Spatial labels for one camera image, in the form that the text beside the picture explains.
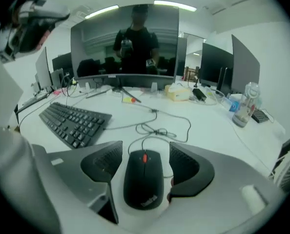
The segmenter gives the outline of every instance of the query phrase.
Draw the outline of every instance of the computer mouse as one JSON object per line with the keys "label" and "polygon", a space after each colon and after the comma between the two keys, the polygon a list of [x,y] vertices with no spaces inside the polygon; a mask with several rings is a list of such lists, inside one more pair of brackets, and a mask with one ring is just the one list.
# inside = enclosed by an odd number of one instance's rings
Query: computer mouse
{"label": "computer mouse", "polygon": [[124,200],[130,207],[150,210],[158,207],[164,194],[160,154],[151,150],[131,152],[124,177]]}

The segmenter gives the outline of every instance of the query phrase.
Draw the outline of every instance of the black keyboard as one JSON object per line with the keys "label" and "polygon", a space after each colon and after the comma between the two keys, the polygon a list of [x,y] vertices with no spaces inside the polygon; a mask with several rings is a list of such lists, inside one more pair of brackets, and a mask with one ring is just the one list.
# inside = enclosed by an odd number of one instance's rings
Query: black keyboard
{"label": "black keyboard", "polygon": [[41,100],[47,98],[47,96],[48,96],[48,94],[45,94],[45,95],[43,95],[43,96],[41,96],[41,97],[34,97],[34,98],[28,100],[28,101],[24,104],[24,106],[23,106],[22,108],[18,109],[18,111],[16,112],[16,114],[19,114],[20,112],[22,112],[22,111],[25,110],[26,108],[28,108],[28,107],[32,106],[33,104],[35,104],[35,103],[37,103],[37,102],[39,102],[39,101],[41,101]]}
{"label": "black keyboard", "polygon": [[263,111],[261,111],[259,109],[255,109],[253,111],[253,114],[251,117],[255,121],[257,121],[258,123],[265,122],[265,121],[269,120],[268,116]]}
{"label": "black keyboard", "polygon": [[40,113],[40,118],[72,149],[93,145],[111,115],[53,103]]}

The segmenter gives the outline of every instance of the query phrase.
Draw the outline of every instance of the desk surface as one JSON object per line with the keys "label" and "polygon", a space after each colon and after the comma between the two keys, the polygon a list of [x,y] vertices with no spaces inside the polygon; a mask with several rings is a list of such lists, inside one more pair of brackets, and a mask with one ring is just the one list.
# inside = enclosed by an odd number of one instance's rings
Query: desk surface
{"label": "desk surface", "polygon": [[[132,89],[130,92],[140,94],[140,89]],[[50,101],[55,95],[51,94],[46,100]],[[122,103],[121,94],[102,94],[96,97],[85,99],[83,97],[68,98],[67,105],[111,114],[109,128],[125,126],[134,123],[151,120],[155,117],[147,108]],[[152,95],[143,93],[138,96],[142,105],[155,108],[169,114],[189,118],[191,129],[186,144],[208,149],[217,153],[229,155],[243,160],[251,167],[255,168],[264,176],[268,176],[280,153],[285,130],[275,120],[258,124],[250,119],[245,128],[239,128],[232,123],[233,113],[228,112],[222,105],[205,106],[189,101],[174,102],[166,98],[162,93]],[[28,113],[38,108],[46,102],[40,101],[19,114],[19,121]],[[66,103],[63,94],[57,96],[53,102]],[[31,115],[27,116],[21,124],[21,134],[32,144],[43,146],[48,153],[69,150],[42,122],[39,113],[49,106],[45,104]],[[149,123],[154,128],[166,128],[169,132],[177,135],[179,140],[185,140],[189,123],[180,118],[158,113],[154,122]],[[143,228],[152,223],[168,207],[166,195],[170,189],[170,180],[165,179],[165,200],[162,204],[151,211],[138,211],[128,207],[123,200],[123,178],[128,161],[127,149],[131,142],[140,138],[135,131],[135,127],[117,130],[105,130],[96,144],[108,141],[123,141],[123,162],[112,180],[112,192],[117,214],[120,218],[120,226],[129,230],[140,232]],[[163,163],[164,176],[171,176],[172,169],[169,161],[169,146],[165,141],[159,139],[148,139],[144,142],[144,147],[160,153]],[[141,149],[141,141],[134,143],[130,151]]]}

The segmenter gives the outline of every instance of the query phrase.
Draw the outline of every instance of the small device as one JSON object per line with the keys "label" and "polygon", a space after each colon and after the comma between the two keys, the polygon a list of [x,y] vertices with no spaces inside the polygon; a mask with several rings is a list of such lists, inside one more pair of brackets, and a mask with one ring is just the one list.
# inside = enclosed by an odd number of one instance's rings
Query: small device
{"label": "small device", "polygon": [[200,91],[200,89],[198,88],[193,89],[193,94],[196,96],[198,100],[201,100],[201,101],[205,101],[207,98],[207,96],[205,96],[204,93]]}
{"label": "small device", "polygon": [[40,113],[49,129],[72,149],[93,145],[111,115],[53,103]]}
{"label": "small device", "polygon": [[129,39],[123,39],[121,42],[121,56],[122,58],[130,57],[133,53],[132,42]]}
{"label": "small device", "polygon": [[124,200],[132,208],[158,207],[164,195],[160,154],[151,150],[131,152],[124,177]]}
{"label": "small device", "polygon": [[262,110],[259,110],[257,108],[253,111],[251,118],[253,118],[258,123],[269,120],[269,117]]}

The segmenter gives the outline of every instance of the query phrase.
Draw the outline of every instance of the water bottle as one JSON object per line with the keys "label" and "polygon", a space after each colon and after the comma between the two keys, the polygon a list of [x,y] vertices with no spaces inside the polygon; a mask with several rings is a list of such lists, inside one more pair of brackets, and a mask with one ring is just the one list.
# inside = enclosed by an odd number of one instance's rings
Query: water bottle
{"label": "water bottle", "polygon": [[253,114],[253,111],[256,109],[259,96],[259,85],[255,82],[248,83],[245,87],[245,93],[242,95],[238,108],[232,118],[233,122],[237,126],[246,126],[247,122]]}

